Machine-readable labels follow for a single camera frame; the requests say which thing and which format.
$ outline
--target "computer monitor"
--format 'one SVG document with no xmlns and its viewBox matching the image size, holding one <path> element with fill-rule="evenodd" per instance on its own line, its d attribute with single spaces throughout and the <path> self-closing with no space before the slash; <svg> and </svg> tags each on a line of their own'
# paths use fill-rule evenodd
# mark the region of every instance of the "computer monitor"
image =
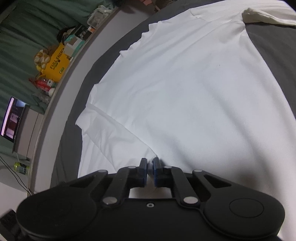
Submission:
<svg viewBox="0 0 296 241">
<path fill-rule="evenodd" d="M 25 108 L 28 107 L 26 103 L 11 97 L 5 112 L 2 122 L 0 135 L 5 139 L 14 142 L 17 135 L 18 126 L 24 114 Z"/>
</svg>

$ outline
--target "clutter on shelf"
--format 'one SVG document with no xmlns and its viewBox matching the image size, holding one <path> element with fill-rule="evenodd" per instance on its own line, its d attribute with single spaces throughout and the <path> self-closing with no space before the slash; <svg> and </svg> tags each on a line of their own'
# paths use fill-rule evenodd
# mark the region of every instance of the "clutter on shelf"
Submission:
<svg viewBox="0 0 296 241">
<path fill-rule="evenodd" d="M 77 25 L 66 27 L 57 34 L 58 46 L 41 49 L 34 56 L 34 63 L 39 74 L 35 79 L 29 79 L 38 91 L 33 95 L 43 103 L 48 104 L 58 82 L 61 80 L 70 61 L 85 44 L 86 40 L 94 33 L 104 20 L 114 11 L 113 8 L 98 6 L 90 15 L 87 23 L 89 26 Z"/>
<path fill-rule="evenodd" d="M 48 51 L 41 49 L 35 56 L 34 56 L 34 63 L 36 68 L 39 72 L 46 68 L 46 65 L 50 62 L 50 56 L 48 55 Z"/>
<path fill-rule="evenodd" d="M 90 15 L 87 24 L 93 28 L 97 28 L 102 21 L 113 12 L 114 9 L 100 5 L 94 12 Z"/>
</svg>

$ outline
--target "green can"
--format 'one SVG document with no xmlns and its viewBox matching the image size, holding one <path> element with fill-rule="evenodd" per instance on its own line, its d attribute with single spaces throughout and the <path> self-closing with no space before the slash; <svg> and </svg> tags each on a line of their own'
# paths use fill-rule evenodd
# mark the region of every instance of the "green can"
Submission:
<svg viewBox="0 0 296 241">
<path fill-rule="evenodd" d="M 16 172 L 19 172 L 21 174 L 24 174 L 24 175 L 28 175 L 29 174 L 29 170 L 30 170 L 30 166 L 27 166 L 23 163 L 20 163 L 20 162 L 16 162 L 15 165 L 14 165 L 14 168 L 15 168 L 15 171 Z"/>
</svg>

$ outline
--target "white ball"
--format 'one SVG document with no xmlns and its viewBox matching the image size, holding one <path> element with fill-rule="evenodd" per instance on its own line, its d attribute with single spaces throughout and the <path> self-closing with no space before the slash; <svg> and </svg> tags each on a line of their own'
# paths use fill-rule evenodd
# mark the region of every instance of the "white ball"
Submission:
<svg viewBox="0 0 296 241">
<path fill-rule="evenodd" d="M 55 91 L 55 88 L 51 88 L 48 92 L 49 97 L 52 97 L 53 93 Z"/>
</svg>

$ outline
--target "stuffed animal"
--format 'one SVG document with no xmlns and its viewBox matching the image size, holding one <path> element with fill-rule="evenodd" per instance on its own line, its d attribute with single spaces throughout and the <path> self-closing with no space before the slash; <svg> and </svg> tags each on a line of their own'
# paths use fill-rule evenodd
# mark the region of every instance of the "stuffed animal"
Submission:
<svg viewBox="0 0 296 241">
<path fill-rule="evenodd" d="M 47 50 L 41 49 L 35 56 L 34 56 L 34 63 L 36 68 L 39 72 L 46 68 L 46 64 L 49 63 L 50 56 L 48 55 Z"/>
</svg>

